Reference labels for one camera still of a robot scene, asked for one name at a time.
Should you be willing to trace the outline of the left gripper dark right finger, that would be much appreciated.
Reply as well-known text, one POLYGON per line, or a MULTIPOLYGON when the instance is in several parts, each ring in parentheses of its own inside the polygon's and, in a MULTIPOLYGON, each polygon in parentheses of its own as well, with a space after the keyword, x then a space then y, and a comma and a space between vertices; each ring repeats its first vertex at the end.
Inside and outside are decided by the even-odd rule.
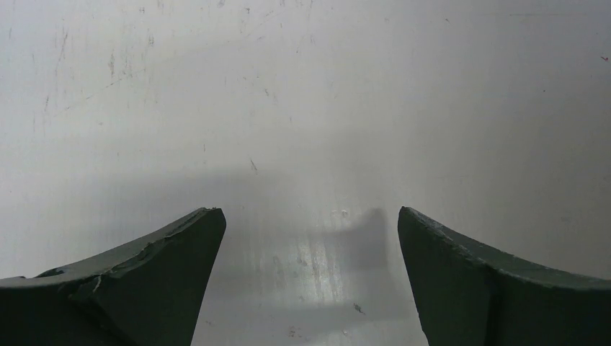
POLYGON ((430 345, 608 345, 610 282, 483 244, 403 207, 398 238, 430 345))

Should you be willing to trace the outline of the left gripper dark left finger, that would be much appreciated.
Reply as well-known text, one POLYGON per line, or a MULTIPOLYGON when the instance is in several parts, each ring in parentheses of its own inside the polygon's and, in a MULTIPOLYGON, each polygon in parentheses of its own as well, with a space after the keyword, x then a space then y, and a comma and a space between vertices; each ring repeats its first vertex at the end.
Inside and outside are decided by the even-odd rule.
POLYGON ((1 281, 3 345, 190 345, 226 230, 200 208, 33 278, 1 281))

